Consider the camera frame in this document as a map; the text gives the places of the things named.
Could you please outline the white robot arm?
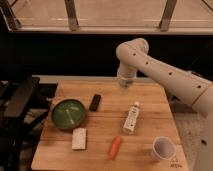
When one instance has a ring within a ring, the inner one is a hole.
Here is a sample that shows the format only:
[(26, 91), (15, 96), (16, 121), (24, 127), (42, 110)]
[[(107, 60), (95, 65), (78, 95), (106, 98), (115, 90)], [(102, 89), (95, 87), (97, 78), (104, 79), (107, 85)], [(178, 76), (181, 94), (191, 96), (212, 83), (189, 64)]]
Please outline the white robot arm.
[(213, 171), (213, 82), (156, 60), (148, 55), (148, 51), (149, 44), (143, 38), (117, 46), (120, 86), (128, 88), (140, 71), (202, 114), (206, 120), (193, 171)]

